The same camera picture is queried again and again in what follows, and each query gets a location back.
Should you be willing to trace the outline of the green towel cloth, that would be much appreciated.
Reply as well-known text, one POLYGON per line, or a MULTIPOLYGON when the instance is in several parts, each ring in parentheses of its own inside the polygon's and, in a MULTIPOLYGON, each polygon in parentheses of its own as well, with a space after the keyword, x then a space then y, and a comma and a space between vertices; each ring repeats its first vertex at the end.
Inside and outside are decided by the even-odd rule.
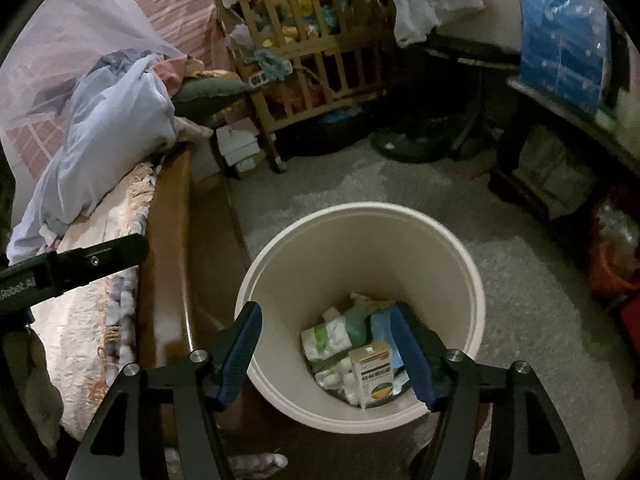
POLYGON ((352 348, 361 348, 371 340, 370 313, 363 304, 357 304, 344 313, 345 328, 352 348))

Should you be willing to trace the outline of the stacked white boxes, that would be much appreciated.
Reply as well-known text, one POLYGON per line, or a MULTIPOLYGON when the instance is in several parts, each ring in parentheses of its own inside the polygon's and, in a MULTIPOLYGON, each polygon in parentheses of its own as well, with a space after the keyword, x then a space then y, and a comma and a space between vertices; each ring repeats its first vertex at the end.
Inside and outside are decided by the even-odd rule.
POLYGON ((243 118, 216 130, 218 148, 224 162, 239 174, 256 168, 262 149, 258 129, 250 118, 243 118))

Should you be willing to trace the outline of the small green white box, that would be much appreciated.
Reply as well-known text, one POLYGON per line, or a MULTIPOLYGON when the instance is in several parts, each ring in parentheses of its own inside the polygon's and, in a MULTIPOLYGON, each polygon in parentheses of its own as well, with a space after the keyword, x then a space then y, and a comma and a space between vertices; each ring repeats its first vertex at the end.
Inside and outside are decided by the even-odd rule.
POLYGON ((352 348, 344 316, 303 330, 300 342, 306 360, 311 363, 325 361, 352 348))

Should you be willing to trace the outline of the dark green pillow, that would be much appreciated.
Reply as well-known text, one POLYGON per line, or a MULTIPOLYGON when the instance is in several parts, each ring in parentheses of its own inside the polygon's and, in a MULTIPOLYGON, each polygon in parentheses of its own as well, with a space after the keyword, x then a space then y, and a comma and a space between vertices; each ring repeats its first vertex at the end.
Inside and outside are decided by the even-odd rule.
POLYGON ((253 91, 239 79, 208 77, 189 79, 172 97, 175 107, 212 106, 223 108, 253 91))

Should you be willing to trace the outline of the green white medicine box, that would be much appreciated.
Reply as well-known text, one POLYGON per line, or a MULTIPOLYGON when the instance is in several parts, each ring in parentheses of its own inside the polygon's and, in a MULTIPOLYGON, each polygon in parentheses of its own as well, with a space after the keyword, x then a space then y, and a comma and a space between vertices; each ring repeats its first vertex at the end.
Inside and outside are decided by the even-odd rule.
POLYGON ((358 388, 358 402, 365 410, 393 396, 394 370, 392 367, 392 350, 382 340, 374 340, 370 344, 349 352, 358 388))

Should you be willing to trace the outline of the wooden bed frame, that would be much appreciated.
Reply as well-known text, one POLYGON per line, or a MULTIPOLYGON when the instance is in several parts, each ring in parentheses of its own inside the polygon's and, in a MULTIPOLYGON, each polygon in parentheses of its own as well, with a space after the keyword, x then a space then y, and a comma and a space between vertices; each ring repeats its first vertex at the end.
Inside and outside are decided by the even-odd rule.
POLYGON ((148 370, 180 361, 231 325, 250 266, 228 180, 194 184, 193 154, 187 143, 168 152, 146 222, 136 349, 148 370))

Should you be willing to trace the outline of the grey-blue duvet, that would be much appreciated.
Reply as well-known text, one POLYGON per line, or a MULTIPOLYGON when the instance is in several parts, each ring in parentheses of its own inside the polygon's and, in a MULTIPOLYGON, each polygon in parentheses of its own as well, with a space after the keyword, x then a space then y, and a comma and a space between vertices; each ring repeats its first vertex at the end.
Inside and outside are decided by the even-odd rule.
POLYGON ((162 59, 152 51, 112 52, 76 82, 65 107, 63 144, 12 231, 11 266, 40 252, 42 228, 64 236, 139 162, 177 142, 175 109, 154 70, 162 59))

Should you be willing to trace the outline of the grey striped blanket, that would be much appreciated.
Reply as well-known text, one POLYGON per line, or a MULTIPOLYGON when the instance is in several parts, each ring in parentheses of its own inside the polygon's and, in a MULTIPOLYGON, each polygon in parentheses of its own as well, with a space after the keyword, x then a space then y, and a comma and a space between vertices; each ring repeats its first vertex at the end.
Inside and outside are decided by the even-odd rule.
POLYGON ((105 310, 106 378, 111 384, 122 368, 136 360, 136 318, 139 268, 111 276, 105 310))

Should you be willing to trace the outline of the pink quilted bedspread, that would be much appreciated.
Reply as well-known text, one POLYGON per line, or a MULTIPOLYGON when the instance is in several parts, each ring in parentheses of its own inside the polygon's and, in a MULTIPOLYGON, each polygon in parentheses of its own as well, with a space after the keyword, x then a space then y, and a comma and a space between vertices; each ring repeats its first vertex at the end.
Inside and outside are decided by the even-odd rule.
MULTIPOLYGON (((143 234, 155 193, 157 166, 142 162, 88 217, 80 216, 58 244, 60 252, 143 234)), ((63 403, 61 426, 80 440, 111 384, 106 378, 105 310, 111 274, 38 304, 32 326, 43 343, 52 385, 63 403)))

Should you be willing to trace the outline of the wooden baby crib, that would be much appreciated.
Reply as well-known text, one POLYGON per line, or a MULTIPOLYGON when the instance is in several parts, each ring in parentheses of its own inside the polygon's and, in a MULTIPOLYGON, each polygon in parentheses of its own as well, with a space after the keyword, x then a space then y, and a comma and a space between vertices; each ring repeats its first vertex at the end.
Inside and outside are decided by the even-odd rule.
POLYGON ((277 134, 385 92, 394 41, 392 0, 214 0, 250 109, 277 174, 277 134))

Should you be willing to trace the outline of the blue tissue package stack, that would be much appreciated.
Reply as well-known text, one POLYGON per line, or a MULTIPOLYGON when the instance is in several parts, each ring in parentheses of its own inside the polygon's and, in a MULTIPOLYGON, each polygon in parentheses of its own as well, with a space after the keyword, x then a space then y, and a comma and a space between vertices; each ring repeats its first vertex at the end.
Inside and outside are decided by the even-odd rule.
POLYGON ((596 114, 610 59, 605 6, 596 0, 521 0, 521 8, 521 80, 596 114))

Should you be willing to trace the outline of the blue foil snack wrapper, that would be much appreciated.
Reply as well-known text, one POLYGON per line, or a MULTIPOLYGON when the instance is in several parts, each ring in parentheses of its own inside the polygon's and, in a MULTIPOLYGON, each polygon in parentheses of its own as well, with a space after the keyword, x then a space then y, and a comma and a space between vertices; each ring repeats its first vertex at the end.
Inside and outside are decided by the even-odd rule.
POLYGON ((370 316, 371 335, 373 340, 384 341, 390 347, 392 369, 399 370, 404 366, 397 349, 392 329, 390 328, 390 310, 378 310, 370 316))

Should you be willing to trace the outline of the cream round trash bin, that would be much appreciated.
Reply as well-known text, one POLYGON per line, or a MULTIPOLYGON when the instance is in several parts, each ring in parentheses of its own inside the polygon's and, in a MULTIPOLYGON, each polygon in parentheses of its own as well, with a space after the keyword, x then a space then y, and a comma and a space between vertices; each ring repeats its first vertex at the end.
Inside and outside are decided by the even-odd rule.
POLYGON ((395 204, 349 203, 300 219, 262 248, 236 297, 262 307, 262 334, 247 375, 277 410, 334 434, 376 434, 424 416, 413 392, 380 408, 353 408, 311 377, 300 334, 353 292, 400 300, 445 346, 474 358, 485 329, 480 272, 460 240, 422 212, 395 204))

